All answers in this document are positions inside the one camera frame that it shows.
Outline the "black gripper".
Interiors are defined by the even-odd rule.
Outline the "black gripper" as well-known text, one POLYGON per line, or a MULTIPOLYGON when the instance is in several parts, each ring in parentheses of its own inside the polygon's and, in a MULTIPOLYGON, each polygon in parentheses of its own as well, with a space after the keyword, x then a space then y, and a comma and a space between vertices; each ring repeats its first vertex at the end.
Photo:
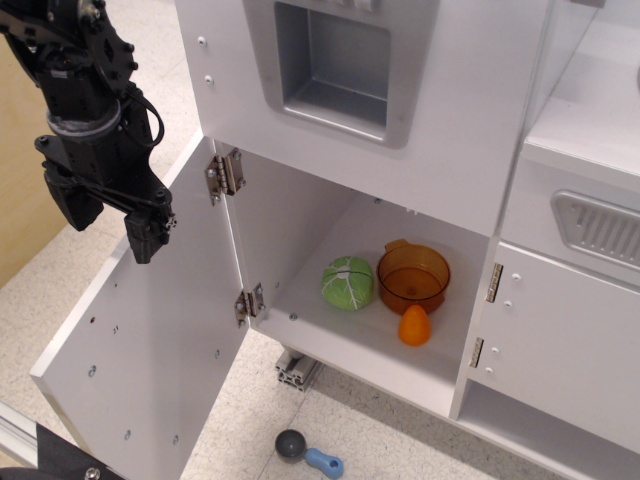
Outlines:
POLYGON ((51 117, 51 135, 35 140, 44 178, 67 222, 84 231, 111 206, 124 213, 138 264, 149 264, 169 242, 172 195, 150 167, 158 140, 145 107, 114 107, 96 124, 51 117))

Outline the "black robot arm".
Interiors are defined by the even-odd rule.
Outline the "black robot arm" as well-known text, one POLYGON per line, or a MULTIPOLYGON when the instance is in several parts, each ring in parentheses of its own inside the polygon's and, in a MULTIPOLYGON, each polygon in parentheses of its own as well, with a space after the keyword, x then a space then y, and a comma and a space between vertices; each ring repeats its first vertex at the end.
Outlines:
POLYGON ((159 113, 131 79, 134 45, 103 1, 4 1, 1 33, 44 96, 51 132, 34 145, 67 222, 83 231, 111 206, 125 215, 136 262, 149 263, 176 218, 149 163, 165 130, 151 128, 159 113))

